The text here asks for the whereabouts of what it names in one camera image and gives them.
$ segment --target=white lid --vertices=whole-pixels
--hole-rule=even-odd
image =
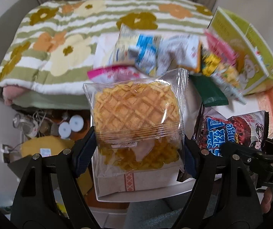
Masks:
[[[80,131],[83,128],[83,118],[80,115],[74,115],[70,119],[72,131]]]
[[[71,127],[68,122],[62,122],[59,126],[59,134],[62,139],[66,139],[71,135]]]

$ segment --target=silver rivet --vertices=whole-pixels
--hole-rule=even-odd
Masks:
[[[238,156],[237,154],[233,154],[232,158],[233,158],[234,160],[239,160],[239,156]]]
[[[206,156],[206,155],[209,155],[210,152],[207,149],[202,149],[201,154]]]
[[[71,149],[69,149],[69,148],[66,148],[66,149],[63,150],[64,155],[67,155],[67,154],[70,154],[70,153],[71,153]]]
[[[36,153],[32,156],[32,159],[36,160],[40,157],[40,154],[39,153]]]

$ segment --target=floral striped blanket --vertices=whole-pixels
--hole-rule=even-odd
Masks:
[[[188,0],[49,1],[22,20],[0,65],[0,86],[81,95],[99,38],[122,23],[156,34],[202,34],[211,19],[207,8]]]

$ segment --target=cream flower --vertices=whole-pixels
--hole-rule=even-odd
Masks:
[[[92,14],[96,14],[106,10],[106,5],[104,0],[87,0],[82,3],[78,8],[74,10],[74,13],[82,16],[88,17]]]
[[[84,60],[91,54],[92,38],[82,38],[80,34],[75,34],[68,37],[63,45],[60,45],[56,50],[50,54],[50,61],[52,62],[50,73],[53,76],[61,76],[70,67],[76,67],[84,62]]]

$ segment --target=green snack package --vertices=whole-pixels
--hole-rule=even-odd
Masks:
[[[229,105],[229,101],[224,93],[209,77],[203,75],[190,75],[189,78],[192,80],[201,96],[203,106],[213,107]]]

